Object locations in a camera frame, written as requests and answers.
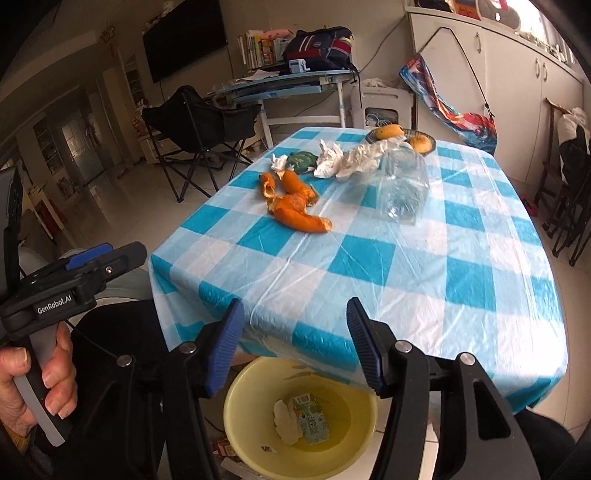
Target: door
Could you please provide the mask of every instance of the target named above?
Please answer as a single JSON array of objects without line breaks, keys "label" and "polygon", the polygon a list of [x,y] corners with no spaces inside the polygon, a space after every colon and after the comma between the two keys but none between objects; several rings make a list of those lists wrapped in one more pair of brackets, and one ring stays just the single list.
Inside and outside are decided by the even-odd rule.
[{"label": "door", "polygon": [[[526,182],[530,185],[538,185],[542,176],[542,162],[548,157],[548,144],[550,134],[550,106],[545,98],[552,103],[557,103],[569,110],[578,106],[583,108],[583,84],[551,60],[541,57],[542,62],[542,97],[540,109],[540,121],[538,123],[538,140],[535,143],[534,155],[531,160],[530,172]],[[554,141],[552,145],[552,159],[554,165],[558,165],[558,134],[556,123],[560,113],[554,114]]]},{"label": "door", "polygon": [[508,177],[525,182],[538,134],[542,64],[537,52],[486,30],[486,93],[495,115],[495,159]]},{"label": "door", "polygon": [[61,129],[70,149],[72,159],[78,166],[84,185],[102,173],[103,165],[86,135],[86,125],[82,115],[77,113]]},{"label": "door", "polygon": [[[456,34],[486,93],[486,38],[475,25],[432,15],[411,14],[415,51],[421,49],[440,27]],[[422,52],[435,80],[439,95],[461,113],[484,113],[484,98],[462,49],[449,30],[440,30]],[[463,143],[460,137],[437,119],[417,99],[417,128],[438,140]]]}]

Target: row of books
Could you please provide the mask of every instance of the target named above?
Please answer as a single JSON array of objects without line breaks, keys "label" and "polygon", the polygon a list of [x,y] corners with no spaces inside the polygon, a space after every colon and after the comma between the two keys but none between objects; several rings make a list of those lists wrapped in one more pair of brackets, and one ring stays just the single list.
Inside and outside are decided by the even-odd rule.
[{"label": "row of books", "polygon": [[238,37],[238,44],[242,52],[242,62],[250,70],[274,65],[283,58],[283,52],[290,42],[286,38],[263,40],[262,30],[248,30]]}]

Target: clear plastic container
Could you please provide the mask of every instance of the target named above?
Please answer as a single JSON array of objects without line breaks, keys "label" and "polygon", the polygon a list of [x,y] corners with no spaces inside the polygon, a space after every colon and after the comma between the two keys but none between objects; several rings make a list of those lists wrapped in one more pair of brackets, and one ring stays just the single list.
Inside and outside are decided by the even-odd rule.
[{"label": "clear plastic container", "polygon": [[425,158],[408,144],[386,151],[375,184],[379,214],[394,222],[414,225],[429,193]]}]

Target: blue gripper pad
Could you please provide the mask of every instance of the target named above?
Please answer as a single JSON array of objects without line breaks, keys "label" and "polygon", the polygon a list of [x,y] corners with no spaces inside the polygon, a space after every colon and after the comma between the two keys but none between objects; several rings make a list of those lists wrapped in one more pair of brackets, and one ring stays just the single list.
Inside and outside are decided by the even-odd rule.
[{"label": "blue gripper pad", "polygon": [[89,248],[77,255],[72,255],[70,261],[66,264],[66,270],[74,270],[81,267],[90,260],[100,257],[113,251],[113,246],[110,244],[100,244],[97,247]]},{"label": "blue gripper pad", "polygon": [[384,375],[378,348],[369,331],[369,317],[357,297],[347,302],[347,327],[353,339],[361,368],[368,385],[379,392],[384,387]]},{"label": "blue gripper pad", "polygon": [[204,387],[211,397],[226,382],[230,362],[238,346],[245,322],[244,305],[240,300],[233,299],[223,319],[219,322],[219,333],[209,354],[209,369]]}]

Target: yellow bucket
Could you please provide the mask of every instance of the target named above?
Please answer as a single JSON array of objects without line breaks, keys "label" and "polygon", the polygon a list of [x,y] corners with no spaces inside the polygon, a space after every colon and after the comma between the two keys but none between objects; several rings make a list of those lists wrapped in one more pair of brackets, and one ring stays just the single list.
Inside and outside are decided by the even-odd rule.
[{"label": "yellow bucket", "polygon": [[[284,443],[275,431],[273,406],[311,393],[329,426],[327,441],[302,437]],[[260,357],[232,383],[223,419],[228,440],[252,469],[276,480],[323,480],[353,465],[368,447],[378,416],[377,398],[322,377],[291,360]]]}]

